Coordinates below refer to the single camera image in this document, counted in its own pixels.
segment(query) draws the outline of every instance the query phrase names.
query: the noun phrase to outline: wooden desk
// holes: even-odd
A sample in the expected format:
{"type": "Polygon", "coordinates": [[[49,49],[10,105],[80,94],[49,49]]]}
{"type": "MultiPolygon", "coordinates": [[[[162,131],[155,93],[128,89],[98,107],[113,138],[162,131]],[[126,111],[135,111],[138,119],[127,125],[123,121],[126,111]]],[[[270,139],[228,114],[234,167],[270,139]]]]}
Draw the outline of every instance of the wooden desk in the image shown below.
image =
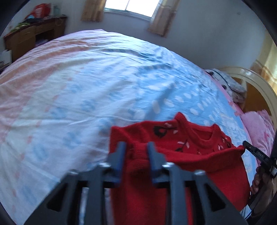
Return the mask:
{"type": "Polygon", "coordinates": [[[63,36],[66,19],[67,16],[43,19],[4,36],[6,49],[12,50],[12,61],[14,62],[33,49],[39,40],[50,41],[63,36]]]}

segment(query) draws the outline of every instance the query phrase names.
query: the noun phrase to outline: red sweater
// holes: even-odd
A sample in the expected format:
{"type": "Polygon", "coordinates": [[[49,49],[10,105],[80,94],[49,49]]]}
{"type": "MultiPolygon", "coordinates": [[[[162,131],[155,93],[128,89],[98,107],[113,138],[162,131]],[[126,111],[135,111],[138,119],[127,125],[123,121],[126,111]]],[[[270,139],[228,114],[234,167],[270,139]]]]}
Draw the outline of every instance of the red sweater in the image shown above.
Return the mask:
{"type": "MultiPolygon", "coordinates": [[[[127,127],[112,127],[110,152],[118,141],[127,142],[122,183],[111,190],[115,225],[163,225],[166,190],[153,187],[149,173],[147,143],[154,141],[158,152],[168,162],[182,169],[205,170],[237,210],[249,199],[250,187],[241,155],[214,124],[199,126],[186,120],[180,112],[171,121],[144,121],[127,127]]],[[[187,199],[189,224],[192,213],[187,199]]]]}

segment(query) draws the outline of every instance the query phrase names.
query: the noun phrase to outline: bed headboard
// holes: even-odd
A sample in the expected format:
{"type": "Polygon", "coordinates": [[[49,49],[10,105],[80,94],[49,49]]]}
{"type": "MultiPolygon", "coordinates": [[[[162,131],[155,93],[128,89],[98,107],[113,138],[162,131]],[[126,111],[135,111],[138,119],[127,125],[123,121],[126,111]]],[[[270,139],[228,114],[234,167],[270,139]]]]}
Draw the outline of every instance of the bed headboard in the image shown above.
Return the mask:
{"type": "Polygon", "coordinates": [[[247,89],[243,112],[260,111],[265,109],[272,117],[274,130],[277,129],[277,95],[272,87],[257,73],[242,67],[224,67],[220,70],[227,72],[247,89]]]}

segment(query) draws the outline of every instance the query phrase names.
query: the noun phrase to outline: curtain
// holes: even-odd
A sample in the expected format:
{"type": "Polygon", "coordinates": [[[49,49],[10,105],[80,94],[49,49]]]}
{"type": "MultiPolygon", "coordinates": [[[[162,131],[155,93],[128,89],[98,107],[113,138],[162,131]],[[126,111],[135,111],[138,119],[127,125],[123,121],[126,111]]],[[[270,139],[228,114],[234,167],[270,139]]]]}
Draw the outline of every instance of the curtain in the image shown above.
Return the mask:
{"type": "Polygon", "coordinates": [[[86,0],[81,20],[102,21],[105,4],[106,0],[86,0]]]}
{"type": "Polygon", "coordinates": [[[260,56],[251,70],[262,76],[277,93],[277,47],[267,31],[260,56]]]}
{"type": "Polygon", "coordinates": [[[179,2],[180,0],[160,0],[152,16],[148,31],[166,37],[179,2]]]}

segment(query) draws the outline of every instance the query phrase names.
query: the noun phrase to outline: bed sheet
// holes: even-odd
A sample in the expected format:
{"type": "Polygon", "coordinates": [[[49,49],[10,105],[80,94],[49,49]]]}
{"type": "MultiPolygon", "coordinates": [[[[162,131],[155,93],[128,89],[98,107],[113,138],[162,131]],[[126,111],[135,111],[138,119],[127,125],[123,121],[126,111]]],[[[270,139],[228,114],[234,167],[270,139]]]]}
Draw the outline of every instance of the bed sheet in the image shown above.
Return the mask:
{"type": "MultiPolygon", "coordinates": [[[[9,66],[0,84],[0,200],[17,225],[68,170],[105,160],[112,125],[180,111],[199,125],[217,123],[236,146],[247,140],[201,68],[122,34],[81,31],[50,41],[9,66]]],[[[252,182],[255,158],[248,151],[242,158],[252,182]]]]}

